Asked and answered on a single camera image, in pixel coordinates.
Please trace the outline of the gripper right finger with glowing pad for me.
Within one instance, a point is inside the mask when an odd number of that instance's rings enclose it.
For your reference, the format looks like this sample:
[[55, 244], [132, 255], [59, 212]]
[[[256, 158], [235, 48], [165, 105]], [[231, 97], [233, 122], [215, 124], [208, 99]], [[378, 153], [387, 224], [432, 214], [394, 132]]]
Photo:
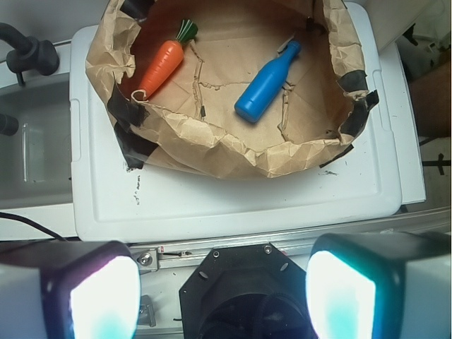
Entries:
[[451, 236], [323, 234], [306, 297], [319, 338], [450, 338]]

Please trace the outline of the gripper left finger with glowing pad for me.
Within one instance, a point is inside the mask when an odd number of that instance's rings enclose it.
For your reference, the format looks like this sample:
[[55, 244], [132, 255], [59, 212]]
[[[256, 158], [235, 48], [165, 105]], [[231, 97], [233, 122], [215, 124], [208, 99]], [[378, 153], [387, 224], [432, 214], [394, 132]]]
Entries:
[[121, 242], [1, 243], [2, 338], [132, 338], [140, 298]]

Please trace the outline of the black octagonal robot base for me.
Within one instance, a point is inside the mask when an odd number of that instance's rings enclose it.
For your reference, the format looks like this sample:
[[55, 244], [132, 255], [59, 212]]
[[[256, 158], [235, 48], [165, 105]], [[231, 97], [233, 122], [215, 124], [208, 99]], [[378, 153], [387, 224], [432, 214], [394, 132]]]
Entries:
[[306, 272], [272, 244], [211, 250], [179, 290], [185, 338], [316, 338]]

